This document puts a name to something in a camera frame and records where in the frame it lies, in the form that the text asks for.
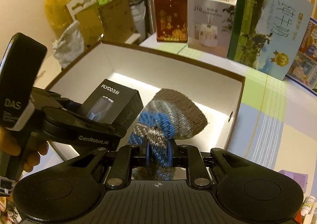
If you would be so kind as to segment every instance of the crosshair mark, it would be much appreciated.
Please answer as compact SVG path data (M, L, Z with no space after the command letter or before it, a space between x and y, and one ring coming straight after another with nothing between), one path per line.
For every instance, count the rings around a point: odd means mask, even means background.
M161 186L163 186L163 184L160 183L160 182L157 182L157 183L154 184L154 186L156 186L157 188L160 188Z

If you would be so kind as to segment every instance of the white bucket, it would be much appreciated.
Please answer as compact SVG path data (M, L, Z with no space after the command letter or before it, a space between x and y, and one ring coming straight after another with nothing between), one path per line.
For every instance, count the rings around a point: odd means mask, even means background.
M141 35L141 37L138 39L139 42L143 42L146 38L145 33L145 14L146 14L146 8L145 3L142 1L138 5L134 5L130 7L131 14L133 17L134 25L137 29L137 32Z

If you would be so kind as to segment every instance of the white cardboard box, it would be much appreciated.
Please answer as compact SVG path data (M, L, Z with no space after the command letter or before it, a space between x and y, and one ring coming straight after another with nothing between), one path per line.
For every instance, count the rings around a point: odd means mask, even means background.
M83 103L107 78L137 89L144 105L161 88L174 89L194 101L208 120L201 133L176 143L191 144L205 152L214 147L227 148L245 77L187 57L135 45L100 43L90 49L63 70L47 89ZM136 121L119 147L126 144Z
M188 0L188 47L227 57L237 0Z

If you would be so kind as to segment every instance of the hand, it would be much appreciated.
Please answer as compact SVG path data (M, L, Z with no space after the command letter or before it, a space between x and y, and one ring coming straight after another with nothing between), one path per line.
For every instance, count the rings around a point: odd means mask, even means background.
M31 172L34 166L40 164L40 154L46 155L48 149L49 144L47 142L39 144L37 152L31 152L27 156L26 162L23 163L24 170ZM16 139L12 137L8 129L2 126L0 126L0 150L13 156L17 156L21 152L21 148Z

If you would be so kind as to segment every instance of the knitted sock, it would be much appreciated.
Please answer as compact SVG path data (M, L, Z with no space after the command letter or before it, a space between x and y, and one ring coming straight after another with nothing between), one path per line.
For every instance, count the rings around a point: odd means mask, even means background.
M141 145L143 138L150 142L150 165L138 167L133 177L141 180L170 180L175 173L168 167L167 140L189 139L207 125L201 110L185 95L161 89L140 113L128 143Z

